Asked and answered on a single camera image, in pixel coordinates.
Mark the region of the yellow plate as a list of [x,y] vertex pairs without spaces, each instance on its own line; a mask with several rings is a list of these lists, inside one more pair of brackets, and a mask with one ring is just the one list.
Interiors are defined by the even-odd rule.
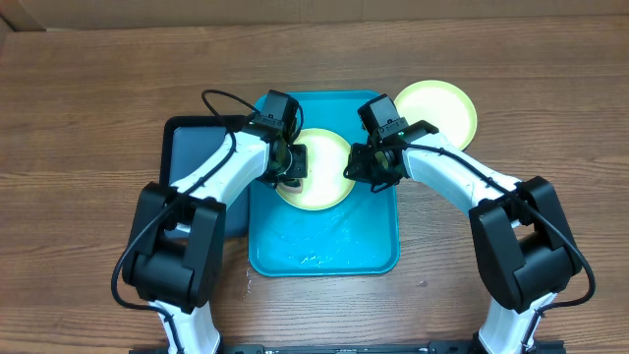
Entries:
[[277,194],[304,210],[323,210],[341,203],[355,185],[343,176],[350,145],[338,134],[321,128],[303,130],[296,143],[307,148],[308,175],[300,180],[300,189],[280,185]]
[[467,148],[477,132],[478,115],[472,100],[448,82],[413,83],[400,91],[394,104],[409,124],[431,123],[460,150]]

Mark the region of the green orange sponge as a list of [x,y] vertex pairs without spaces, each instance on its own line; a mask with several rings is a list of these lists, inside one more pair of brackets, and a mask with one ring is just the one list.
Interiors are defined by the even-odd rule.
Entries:
[[303,184],[301,179],[289,179],[277,184],[277,189],[286,191],[292,194],[301,194],[303,191]]

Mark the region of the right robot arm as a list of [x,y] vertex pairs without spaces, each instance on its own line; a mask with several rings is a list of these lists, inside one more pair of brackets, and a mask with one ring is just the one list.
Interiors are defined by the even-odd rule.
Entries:
[[583,267],[552,185],[522,182],[474,160],[437,129],[419,122],[387,137],[354,143],[343,172],[378,193],[403,178],[422,183],[466,213],[477,267],[491,296],[476,348],[529,353],[542,312],[555,305]]

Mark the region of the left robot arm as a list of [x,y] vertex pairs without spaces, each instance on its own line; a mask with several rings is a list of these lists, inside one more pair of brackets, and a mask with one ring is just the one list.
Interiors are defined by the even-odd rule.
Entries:
[[222,267],[226,213],[255,180],[307,175],[307,149],[274,128],[229,132],[196,170],[141,191],[111,293],[122,307],[155,312],[170,353],[214,353],[220,335],[209,301]]

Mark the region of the teal plastic tray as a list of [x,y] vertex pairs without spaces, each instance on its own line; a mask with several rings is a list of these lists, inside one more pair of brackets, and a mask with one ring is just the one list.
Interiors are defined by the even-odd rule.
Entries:
[[340,204],[309,211],[250,184],[249,260],[270,277],[386,273],[400,258],[396,189],[358,183]]

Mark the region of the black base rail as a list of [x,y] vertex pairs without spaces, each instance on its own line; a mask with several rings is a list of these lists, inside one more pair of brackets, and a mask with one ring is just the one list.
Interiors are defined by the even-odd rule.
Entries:
[[[473,340],[434,340],[429,343],[415,345],[375,345],[375,346],[294,346],[294,347],[263,347],[262,345],[226,345],[219,344],[219,354],[468,354],[484,353],[480,344]],[[166,354],[165,347],[130,350],[130,354]],[[566,354],[564,342],[536,341],[528,353]]]

